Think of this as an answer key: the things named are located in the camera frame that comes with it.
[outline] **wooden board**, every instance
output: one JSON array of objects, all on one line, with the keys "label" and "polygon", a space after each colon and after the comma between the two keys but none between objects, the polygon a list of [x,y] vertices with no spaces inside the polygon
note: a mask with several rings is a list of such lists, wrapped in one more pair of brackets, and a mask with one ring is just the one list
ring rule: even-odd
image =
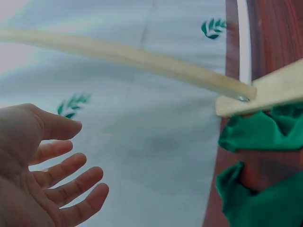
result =
[{"label": "wooden board", "polygon": [[228,97],[216,100],[216,113],[221,117],[268,110],[273,106],[303,101],[303,60],[253,81],[257,96],[248,103]]}]

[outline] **wooden stick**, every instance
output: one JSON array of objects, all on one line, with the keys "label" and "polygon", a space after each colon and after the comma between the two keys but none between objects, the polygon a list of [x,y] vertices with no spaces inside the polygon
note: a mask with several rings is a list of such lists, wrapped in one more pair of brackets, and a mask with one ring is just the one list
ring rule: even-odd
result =
[{"label": "wooden stick", "polygon": [[216,100],[217,115],[251,114],[277,105],[302,102],[303,59],[253,81],[253,85],[258,90],[255,100],[243,103],[222,96]]},{"label": "wooden stick", "polygon": [[253,100],[256,95],[255,87],[211,70],[129,46],[111,44],[100,39],[41,31],[2,30],[0,41],[31,44],[120,63],[181,80],[233,99],[246,97]]}]

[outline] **metal screw head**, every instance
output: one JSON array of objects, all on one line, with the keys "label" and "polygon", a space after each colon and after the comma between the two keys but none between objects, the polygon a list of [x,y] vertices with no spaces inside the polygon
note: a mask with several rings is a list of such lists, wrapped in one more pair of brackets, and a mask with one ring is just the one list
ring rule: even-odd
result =
[{"label": "metal screw head", "polygon": [[240,100],[241,102],[249,102],[249,101],[250,101],[250,99],[247,98],[247,97],[245,97],[245,96],[239,96],[239,100]]}]

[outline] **reddish-brown wood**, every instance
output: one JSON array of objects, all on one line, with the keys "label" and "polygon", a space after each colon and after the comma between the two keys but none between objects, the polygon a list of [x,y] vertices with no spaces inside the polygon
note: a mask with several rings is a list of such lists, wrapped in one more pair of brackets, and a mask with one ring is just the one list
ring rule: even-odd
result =
[{"label": "reddish-brown wood", "polygon": [[[302,0],[247,0],[247,3],[253,80],[303,58]],[[226,74],[238,78],[239,31],[235,0],[226,0],[226,15]],[[222,120],[222,127],[226,121],[226,119]],[[262,191],[303,170],[303,149],[297,152],[241,150],[235,155],[218,148],[203,227],[229,226],[221,212],[222,202],[214,187],[214,180],[218,173],[234,165],[236,160],[245,162],[242,183],[253,190]]]}]

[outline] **hand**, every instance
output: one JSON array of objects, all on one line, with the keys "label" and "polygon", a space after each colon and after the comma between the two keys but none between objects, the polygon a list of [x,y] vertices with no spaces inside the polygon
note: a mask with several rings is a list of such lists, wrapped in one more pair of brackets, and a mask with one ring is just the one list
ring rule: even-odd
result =
[{"label": "hand", "polygon": [[[95,185],[103,176],[93,167],[74,181],[50,189],[86,162],[78,153],[44,171],[30,172],[29,165],[42,163],[72,149],[69,139],[81,123],[24,104],[0,109],[0,226],[73,227],[97,213],[108,194],[98,184],[79,204],[68,204]],[[58,140],[41,144],[42,140]]]}]

